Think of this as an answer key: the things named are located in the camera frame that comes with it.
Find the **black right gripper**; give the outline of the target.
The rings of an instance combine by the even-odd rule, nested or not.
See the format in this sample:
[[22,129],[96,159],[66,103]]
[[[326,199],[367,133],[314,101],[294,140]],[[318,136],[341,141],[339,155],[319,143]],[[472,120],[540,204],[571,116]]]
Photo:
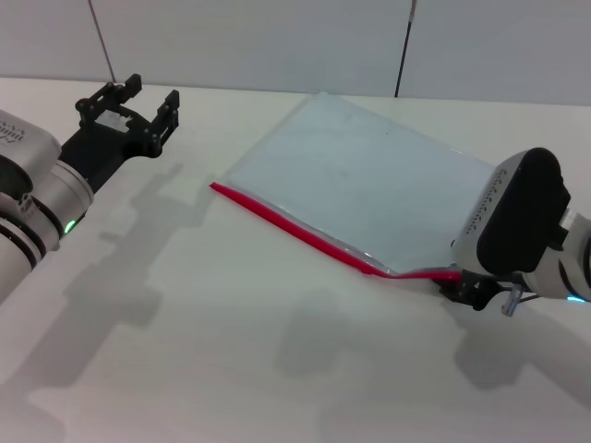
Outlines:
[[437,279],[440,294],[448,301],[482,311],[499,293],[510,292],[513,283],[497,277],[487,278],[487,290],[479,289],[481,278],[470,272],[456,272],[453,278]]

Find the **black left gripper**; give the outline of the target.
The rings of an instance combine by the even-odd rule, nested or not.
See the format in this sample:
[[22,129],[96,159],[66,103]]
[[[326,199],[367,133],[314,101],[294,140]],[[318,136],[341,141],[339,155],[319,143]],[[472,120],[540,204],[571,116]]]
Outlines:
[[[99,190],[128,160],[157,158],[179,126],[180,95],[172,90],[152,121],[127,109],[124,104],[142,90],[140,74],[124,84],[108,82],[89,98],[80,99],[79,130],[63,145],[59,161],[73,168],[91,190]],[[125,117],[127,132],[102,125],[98,118],[105,111]]]

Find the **clear document bag red zipper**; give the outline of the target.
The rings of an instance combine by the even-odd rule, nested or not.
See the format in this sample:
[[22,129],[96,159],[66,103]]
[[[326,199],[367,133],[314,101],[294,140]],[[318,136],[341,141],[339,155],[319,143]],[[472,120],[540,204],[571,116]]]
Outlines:
[[452,241],[491,171],[473,156],[321,93],[212,188],[368,275],[455,280]]

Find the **silver metal connector plug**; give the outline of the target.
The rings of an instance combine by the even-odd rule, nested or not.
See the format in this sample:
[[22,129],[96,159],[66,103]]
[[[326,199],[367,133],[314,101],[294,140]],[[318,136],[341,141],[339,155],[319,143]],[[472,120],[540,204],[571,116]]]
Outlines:
[[517,306],[520,304],[524,288],[520,284],[514,284],[509,291],[507,299],[501,307],[501,312],[506,317],[512,317]]

